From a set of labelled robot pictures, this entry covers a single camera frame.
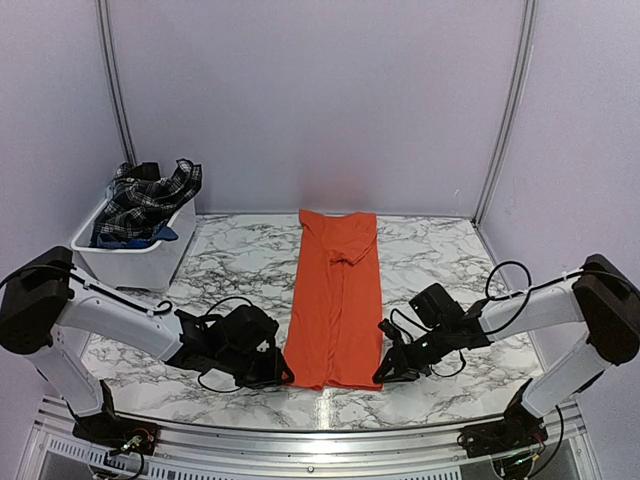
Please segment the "orange t-shirt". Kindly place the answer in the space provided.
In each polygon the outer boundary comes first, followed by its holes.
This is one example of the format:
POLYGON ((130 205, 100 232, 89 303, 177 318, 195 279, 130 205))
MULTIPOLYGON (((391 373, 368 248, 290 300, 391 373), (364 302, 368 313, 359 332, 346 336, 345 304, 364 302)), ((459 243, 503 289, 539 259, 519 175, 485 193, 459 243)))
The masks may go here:
POLYGON ((383 334, 377 217, 299 212, 302 227, 284 356, 293 385, 379 391, 383 334))

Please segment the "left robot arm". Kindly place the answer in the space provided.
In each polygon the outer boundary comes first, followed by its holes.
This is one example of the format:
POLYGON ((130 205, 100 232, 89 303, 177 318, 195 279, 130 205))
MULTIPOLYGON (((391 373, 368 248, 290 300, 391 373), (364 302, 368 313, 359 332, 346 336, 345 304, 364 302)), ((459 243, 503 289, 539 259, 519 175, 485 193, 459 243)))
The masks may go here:
POLYGON ((74 328, 134 347, 177 369, 230 375, 239 388, 262 389, 295 376, 275 344, 279 324, 245 303, 201 316, 168 301, 149 305, 92 278, 56 246, 1 282, 1 346, 22 355, 65 400, 76 425, 106 445, 125 438, 111 392, 63 339, 74 328))

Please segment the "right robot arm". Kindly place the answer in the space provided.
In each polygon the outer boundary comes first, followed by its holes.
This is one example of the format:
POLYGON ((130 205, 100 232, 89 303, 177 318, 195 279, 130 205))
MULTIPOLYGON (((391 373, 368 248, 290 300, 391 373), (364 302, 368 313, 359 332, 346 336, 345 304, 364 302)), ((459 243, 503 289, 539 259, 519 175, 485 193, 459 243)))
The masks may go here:
POLYGON ((409 382, 433 374, 450 353, 488 347, 516 335, 580 324, 584 334, 542 375, 528 380, 506 407, 495 438, 515 448, 554 408, 582 392, 607 369, 639 354, 639 289, 605 256, 593 254, 576 270, 505 295, 487 294, 463 308, 434 283, 409 302, 422 323, 407 343, 388 319, 379 329, 391 340, 374 383, 409 382))

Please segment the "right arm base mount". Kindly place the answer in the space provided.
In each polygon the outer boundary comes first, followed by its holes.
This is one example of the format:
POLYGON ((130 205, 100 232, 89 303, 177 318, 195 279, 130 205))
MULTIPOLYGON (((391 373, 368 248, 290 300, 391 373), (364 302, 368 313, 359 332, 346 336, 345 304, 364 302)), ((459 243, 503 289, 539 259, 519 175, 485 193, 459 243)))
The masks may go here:
POLYGON ((545 424, 519 418, 501 419, 465 426, 457 437, 468 458, 502 454, 544 443, 548 439, 545 424))

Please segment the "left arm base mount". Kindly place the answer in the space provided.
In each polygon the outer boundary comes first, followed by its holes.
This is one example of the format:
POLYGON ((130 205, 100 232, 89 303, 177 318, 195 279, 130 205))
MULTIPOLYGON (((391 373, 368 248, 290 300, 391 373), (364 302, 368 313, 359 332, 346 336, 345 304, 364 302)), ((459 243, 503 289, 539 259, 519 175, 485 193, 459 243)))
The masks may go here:
POLYGON ((152 455, 154 453, 160 427, 153 422, 126 417, 110 417, 102 414, 78 417, 72 430, 74 437, 108 447, 111 451, 124 453, 122 447, 134 437, 140 437, 128 451, 152 455))

